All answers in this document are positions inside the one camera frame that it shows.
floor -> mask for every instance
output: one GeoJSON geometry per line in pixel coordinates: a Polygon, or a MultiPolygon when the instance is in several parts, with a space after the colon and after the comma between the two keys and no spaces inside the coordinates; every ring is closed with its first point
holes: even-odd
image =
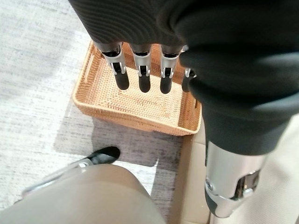
{"type": "Polygon", "coordinates": [[[115,164],[136,175],[167,218],[182,138],[75,107],[71,93],[90,37],[68,1],[2,1],[0,34],[0,210],[43,176],[116,145],[115,164]]]}

rattan basket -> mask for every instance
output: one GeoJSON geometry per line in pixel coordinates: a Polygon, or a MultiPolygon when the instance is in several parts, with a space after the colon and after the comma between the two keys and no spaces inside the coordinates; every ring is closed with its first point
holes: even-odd
{"type": "Polygon", "coordinates": [[[86,115],[144,130],[172,135],[198,131],[201,105],[181,88],[185,69],[177,65],[170,93],[160,92],[160,47],[152,47],[151,89],[139,90],[138,74],[132,51],[123,44],[130,86],[118,89],[114,75],[104,57],[91,42],[85,57],[73,100],[86,115]]]}

prosthetic hand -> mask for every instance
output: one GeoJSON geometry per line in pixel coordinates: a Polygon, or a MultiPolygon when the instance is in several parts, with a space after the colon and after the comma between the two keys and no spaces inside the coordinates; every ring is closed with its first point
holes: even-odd
{"type": "Polygon", "coordinates": [[[202,103],[206,126],[206,202],[228,217],[253,194],[299,112],[299,3],[69,1],[120,89],[128,88],[122,42],[132,48],[142,92],[150,89],[151,44],[161,45],[161,92],[170,92],[178,58],[187,68],[182,87],[202,103]]]}

